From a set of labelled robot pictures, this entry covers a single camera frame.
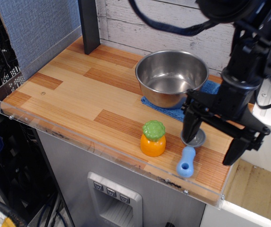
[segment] gray fabric wall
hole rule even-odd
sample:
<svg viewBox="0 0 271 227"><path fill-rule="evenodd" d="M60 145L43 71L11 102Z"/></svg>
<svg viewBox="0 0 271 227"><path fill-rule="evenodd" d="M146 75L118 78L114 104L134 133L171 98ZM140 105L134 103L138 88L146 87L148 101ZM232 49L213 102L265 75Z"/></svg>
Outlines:
<svg viewBox="0 0 271 227"><path fill-rule="evenodd" d="M0 16L25 79L81 36L77 0L0 0Z"/></svg>

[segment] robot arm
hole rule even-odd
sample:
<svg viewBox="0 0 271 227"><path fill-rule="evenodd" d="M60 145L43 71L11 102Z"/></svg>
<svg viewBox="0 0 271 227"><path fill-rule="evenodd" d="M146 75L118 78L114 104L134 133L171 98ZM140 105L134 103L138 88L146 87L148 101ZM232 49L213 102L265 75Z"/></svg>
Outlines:
<svg viewBox="0 0 271 227"><path fill-rule="evenodd" d="M216 95L187 91L182 137L190 142L201 122L233 137L224 165L232 165L246 150L258 150L270 130L250 113L247 106L262 81L271 80L271 0L197 0L202 13L210 20L183 30L162 26L145 15L143 18L134 0L129 2L145 23L172 33L187 31L183 35L196 35L219 23L234 23L231 59L222 71L219 91Z"/></svg>

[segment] blue plastic tool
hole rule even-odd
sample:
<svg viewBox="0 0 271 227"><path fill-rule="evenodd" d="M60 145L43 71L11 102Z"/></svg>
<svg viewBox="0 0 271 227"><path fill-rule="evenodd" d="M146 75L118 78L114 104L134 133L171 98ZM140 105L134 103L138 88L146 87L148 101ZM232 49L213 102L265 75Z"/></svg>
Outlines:
<svg viewBox="0 0 271 227"><path fill-rule="evenodd" d="M176 166L178 175L190 177L194 173L193 160L196 155L194 147L187 146L183 149L182 159Z"/></svg>
<svg viewBox="0 0 271 227"><path fill-rule="evenodd" d="M189 143L183 140L183 132L181 132L182 142L187 145L182 152L182 158L176 166L178 175L182 177L191 177L194 173L193 161L196 155L195 149L204 144L206 140L206 134L202 129L198 129L196 136Z"/></svg>

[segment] yellow cable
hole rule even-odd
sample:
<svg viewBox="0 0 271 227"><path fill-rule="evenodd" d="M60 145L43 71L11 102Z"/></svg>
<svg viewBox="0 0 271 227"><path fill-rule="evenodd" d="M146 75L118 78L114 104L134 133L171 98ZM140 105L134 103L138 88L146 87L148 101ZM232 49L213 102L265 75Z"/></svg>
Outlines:
<svg viewBox="0 0 271 227"><path fill-rule="evenodd" d="M10 218L6 217L1 227L16 227L16 225L12 222Z"/></svg>

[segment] white wooden wall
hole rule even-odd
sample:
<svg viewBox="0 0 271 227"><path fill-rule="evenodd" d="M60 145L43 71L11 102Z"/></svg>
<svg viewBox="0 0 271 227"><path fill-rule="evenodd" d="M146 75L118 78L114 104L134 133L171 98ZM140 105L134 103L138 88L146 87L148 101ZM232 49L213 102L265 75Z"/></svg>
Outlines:
<svg viewBox="0 0 271 227"><path fill-rule="evenodd" d="M139 8L153 20L189 27L207 19L195 0L136 0ZM234 29L221 24L186 37L157 31L144 24L127 0L96 0L101 43L147 55L159 50L184 50L201 57L210 74L220 75L227 65Z"/></svg>

